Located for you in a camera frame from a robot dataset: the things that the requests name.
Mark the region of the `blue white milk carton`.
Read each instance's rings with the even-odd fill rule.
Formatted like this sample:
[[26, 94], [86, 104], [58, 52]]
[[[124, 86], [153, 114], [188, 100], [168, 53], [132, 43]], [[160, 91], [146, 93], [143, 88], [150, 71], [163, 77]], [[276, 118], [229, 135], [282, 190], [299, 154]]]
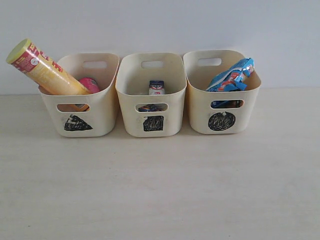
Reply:
[[164, 95], [165, 91], [165, 82], [163, 80], [150, 80], [148, 94], [150, 96], [154, 95]]

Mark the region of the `blue noodle packet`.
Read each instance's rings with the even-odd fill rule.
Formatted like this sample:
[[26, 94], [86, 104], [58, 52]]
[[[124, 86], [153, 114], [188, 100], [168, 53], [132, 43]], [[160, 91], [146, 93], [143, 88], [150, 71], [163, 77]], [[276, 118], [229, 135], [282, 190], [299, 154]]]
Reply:
[[243, 58], [228, 70], [216, 75], [206, 92], [240, 92], [249, 89], [254, 81], [255, 62], [253, 58]]

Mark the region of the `pink chips can yellow lid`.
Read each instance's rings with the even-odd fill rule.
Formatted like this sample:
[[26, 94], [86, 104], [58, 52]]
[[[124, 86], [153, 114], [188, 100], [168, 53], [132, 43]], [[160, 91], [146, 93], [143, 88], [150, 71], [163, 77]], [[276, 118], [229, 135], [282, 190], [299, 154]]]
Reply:
[[[91, 77], [83, 77], [78, 80], [84, 87], [86, 87], [91, 94], [98, 93], [100, 91], [100, 88], [97, 84], [97, 82], [91, 78]], [[77, 103], [75, 105], [77, 107], [77, 110], [80, 112], [85, 112], [87, 111], [90, 106], [86, 103]]]

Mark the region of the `yellow Lay's chips can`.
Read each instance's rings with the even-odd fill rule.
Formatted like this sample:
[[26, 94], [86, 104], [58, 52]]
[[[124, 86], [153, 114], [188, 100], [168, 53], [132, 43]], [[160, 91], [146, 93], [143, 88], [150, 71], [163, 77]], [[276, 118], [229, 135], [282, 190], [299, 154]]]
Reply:
[[52, 95], [77, 96], [91, 93], [29, 38], [14, 47], [6, 62]]

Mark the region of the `cream bin with circle mark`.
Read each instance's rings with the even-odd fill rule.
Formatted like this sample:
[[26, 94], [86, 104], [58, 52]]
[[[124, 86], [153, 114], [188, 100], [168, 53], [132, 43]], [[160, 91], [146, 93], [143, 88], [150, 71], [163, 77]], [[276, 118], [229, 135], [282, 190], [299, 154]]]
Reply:
[[196, 132], [236, 134], [248, 126], [262, 83], [257, 72], [252, 72], [244, 81], [244, 91], [206, 90], [216, 75], [242, 59], [244, 55], [234, 50], [198, 50], [183, 56], [188, 84], [189, 124]]

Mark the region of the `cream bin with triangle mark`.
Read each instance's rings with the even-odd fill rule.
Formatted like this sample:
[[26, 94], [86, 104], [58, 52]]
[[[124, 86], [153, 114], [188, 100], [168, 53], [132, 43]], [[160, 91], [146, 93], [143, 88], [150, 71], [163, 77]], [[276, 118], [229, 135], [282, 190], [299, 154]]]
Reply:
[[42, 92], [57, 132], [67, 138], [100, 137], [111, 132], [119, 111], [115, 83], [120, 58], [113, 53], [77, 53], [62, 57], [58, 64], [76, 79], [94, 79], [100, 91], [89, 95]]

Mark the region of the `cream bin with square mark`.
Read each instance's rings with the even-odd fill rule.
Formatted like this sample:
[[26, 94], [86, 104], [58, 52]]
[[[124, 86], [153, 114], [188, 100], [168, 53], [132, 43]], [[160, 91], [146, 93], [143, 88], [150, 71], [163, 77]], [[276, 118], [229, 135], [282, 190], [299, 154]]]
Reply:
[[[149, 95], [152, 80], [164, 81], [165, 94]], [[187, 79], [180, 55], [174, 53], [134, 53], [119, 66], [115, 89], [125, 130], [139, 137], [168, 137], [182, 127]], [[147, 104], [163, 111], [139, 112]]]

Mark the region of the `purple juice box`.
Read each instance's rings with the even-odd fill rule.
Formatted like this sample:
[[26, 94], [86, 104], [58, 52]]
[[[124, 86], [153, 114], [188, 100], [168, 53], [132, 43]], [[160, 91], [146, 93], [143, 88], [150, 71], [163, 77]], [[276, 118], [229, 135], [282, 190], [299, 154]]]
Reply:
[[164, 110], [159, 104], [146, 104], [138, 108], [139, 112], [162, 112]]

